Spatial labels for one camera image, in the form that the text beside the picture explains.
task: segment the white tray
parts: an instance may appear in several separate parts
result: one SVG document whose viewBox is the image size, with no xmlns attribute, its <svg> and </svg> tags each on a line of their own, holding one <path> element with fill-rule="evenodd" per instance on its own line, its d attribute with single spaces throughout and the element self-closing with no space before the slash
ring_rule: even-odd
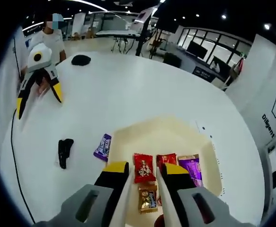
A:
<svg viewBox="0 0 276 227">
<path fill-rule="evenodd" d="M 199 154 L 204 187 L 216 196 L 222 191 L 220 171 L 211 141 L 173 117 L 158 117 L 115 131 L 112 135 L 108 163 L 127 161 L 129 167 L 134 168 L 134 153 L 153 155 L 154 171 L 158 154 Z M 162 207 L 159 207 L 158 212 L 139 214 L 137 187 L 138 185 L 133 184 L 131 188 L 126 224 L 133 227 L 153 226 L 156 219 L 163 214 Z"/>
</svg>

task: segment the snack package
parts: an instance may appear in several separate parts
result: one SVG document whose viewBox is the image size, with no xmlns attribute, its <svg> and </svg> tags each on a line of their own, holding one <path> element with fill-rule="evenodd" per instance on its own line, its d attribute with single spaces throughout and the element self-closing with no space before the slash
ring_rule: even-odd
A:
<svg viewBox="0 0 276 227">
<path fill-rule="evenodd" d="M 151 213 L 158 211 L 156 203 L 157 186 L 154 184 L 139 186 L 139 213 Z"/>
<path fill-rule="evenodd" d="M 157 155 L 157 167 L 159 167 L 161 173 L 162 173 L 162 164 L 163 163 L 171 163 L 171 164 L 177 164 L 177 155 L 175 153 L 168 154 L 168 155 Z"/>
<path fill-rule="evenodd" d="M 152 156 L 134 154 L 135 183 L 156 181 L 153 175 Z"/>
<path fill-rule="evenodd" d="M 94 152 L 94 156 L 97 158 L 102 159 L 103 161 L 108 161 L 108 154 L 109 154 L 109 148 L 110 148 L 110 141 L 111 141 L 111 136 L 104 134 L 100 145 Z"/>
<path fill-rule="evenodd" d="M 191 179 L 197 187 L 202 187 L 202 173 L 200 168 L 199 155 L 178 157 L 179 165 L 188 170 Z"/>
</svg>

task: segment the ceiling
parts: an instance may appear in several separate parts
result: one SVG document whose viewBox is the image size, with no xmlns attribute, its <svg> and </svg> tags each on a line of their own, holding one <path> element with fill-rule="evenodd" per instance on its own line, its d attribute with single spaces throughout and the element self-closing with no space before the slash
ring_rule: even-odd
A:
<svg viewBox="0 0 276 227">
<path fill-rule="evenodd" d="M 107 10 L 131 12 L 141 12 L 143 9 L 156 6 L 160 0 L 134 0 L 132 6 L 128 6 L 127 9 L 125 6 L 116 5 L 114 1 L 117 0 L 88 0 Z M 63 17 L 72 17 L 79 13 L 79 10 L 101 11 L 94 6 L 69 0 L 38 0 L 38 2 L 39 7 L 30 10 L 32 13 L 25 18 L 23 28 L 31 26 L 33 21 L 34 23 L 44 21 L 48 13 L 60 13 Z M 224 31 L 250 41 L 253 41 L 255 34 L 274 41 L 276 0 L 269 4 L 259 0 L 166 0 L 154 16 L 170 21 L 176 19 L 182 26 Z M 271 23 L 269 31 L 264 29 L 265 23 Z"/>
</svg>

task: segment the purple candy wrapper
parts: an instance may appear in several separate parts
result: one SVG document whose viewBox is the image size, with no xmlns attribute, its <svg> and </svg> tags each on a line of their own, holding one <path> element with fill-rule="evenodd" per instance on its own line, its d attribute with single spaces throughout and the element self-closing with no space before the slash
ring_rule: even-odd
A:
<svg viewBox="0 0 276 227">
<path fill-rule="evenodd" d="M 191 179 L 197 187 L 202 187 L 202 173 L 199 162 L 199 155 L 180 156 L 178 157 L 179 165 L 185 168 Z"/>
<path fill-rule="evenodd" d="M 97 158 L 100 158 L 101 160 L 107 162 L 108 161 L 108 154 L 109 154 L 109 148 L 110 148 L 110 141 L 111 141 L 111 136 L 104 134 L 100 145 L 94 152 L 94 156 Z"/>
</svg>

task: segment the floor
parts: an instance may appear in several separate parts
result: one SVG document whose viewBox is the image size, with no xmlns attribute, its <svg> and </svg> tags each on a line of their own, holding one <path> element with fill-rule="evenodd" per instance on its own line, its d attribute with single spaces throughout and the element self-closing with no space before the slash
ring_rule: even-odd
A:
<svg viewBox="0 0 276 227">
<path fill-rule="evenodd" d="M 64 41 L 66 56 L 71 56 L 77 52 L 87 51 L 87 52 L 111 52 L 112 47 L 114 46 L 114 39 L 103 37 L 103 38 L 94 38 L 94 39 L 84 39 L 78 41 Z M 126 46 L 126 51 L 131 47 L 132 40 L 129 40 L 129 44 Z M 123 54 L 124 42 L 120 46 L 121 53 L 119 52 L 118 44 L 115 45 L 114 52 L 115 54 Z M 135 55 L 138 42 L 135 41 L 132 49 L 128 52 L 129 55 Z M 142 47 L 141 57 L 149 58 L 149 47 L 148 43 L 145 43 Z M 153 56 L 152 58 L 155 61 L 163 62 L 163 58 L 159 56 Z"/>
</svg>

